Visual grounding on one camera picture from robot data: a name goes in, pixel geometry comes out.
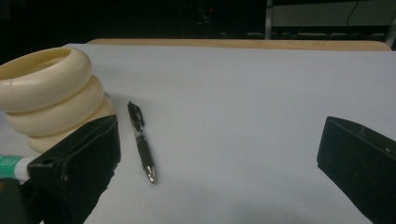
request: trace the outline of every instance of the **green and white tube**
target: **green and white tube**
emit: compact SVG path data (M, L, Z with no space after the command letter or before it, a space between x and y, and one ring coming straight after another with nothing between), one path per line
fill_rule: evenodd
M12 177L24 182L29 179L27 165L35 157L0 155L0 178Z

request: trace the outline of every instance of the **wooden table edge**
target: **wooden table edge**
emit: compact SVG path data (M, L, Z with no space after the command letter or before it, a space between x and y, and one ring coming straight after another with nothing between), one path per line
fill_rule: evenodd
M246 39L117 39L98 38L89 41L93 45L130 46L183 46L239 49L308 49L342 51L391 51L379 41L339 40L246 40Z

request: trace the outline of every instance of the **beige plastic ring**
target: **beige plastic ring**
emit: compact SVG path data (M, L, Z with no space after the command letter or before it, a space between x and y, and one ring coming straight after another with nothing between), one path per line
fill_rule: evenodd
M0 110L23 112L62 101L87 84L90 58L71 48L40 50L0 66Z
M89 118L82 121L77 126L61 133L56 133L46 136L40 136L40 137L26 136L26 141L30 148L34 149L39 153L43 153L48 149L50 149L51 147L55 146L60 141L62 141L64 138L66 138L67 135L74 132L77 128L79 128L86 122L89 122L94 119L99 119L105 116L110 116L113 114L115 114L113 105L106 97L104 97L99 108Z
M96 76L81 91L58 104L41 110L6 113L8 125L16 132L39 136L59 133L88 118L101 104L104 89Z

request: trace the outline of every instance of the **pen clip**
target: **pen clip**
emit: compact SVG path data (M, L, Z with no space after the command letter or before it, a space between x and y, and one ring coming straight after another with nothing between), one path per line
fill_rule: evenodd
M131 116L131 120L135 123L140 123L140 125L145 126L145 121L143 121L142 111L140 107L129 102L128 104L129 114Z

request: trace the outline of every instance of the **green label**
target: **green label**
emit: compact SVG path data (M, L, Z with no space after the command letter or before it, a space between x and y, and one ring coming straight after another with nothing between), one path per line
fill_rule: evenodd
M22 157L19 156L0 156L0 177L14 177L15 165Z

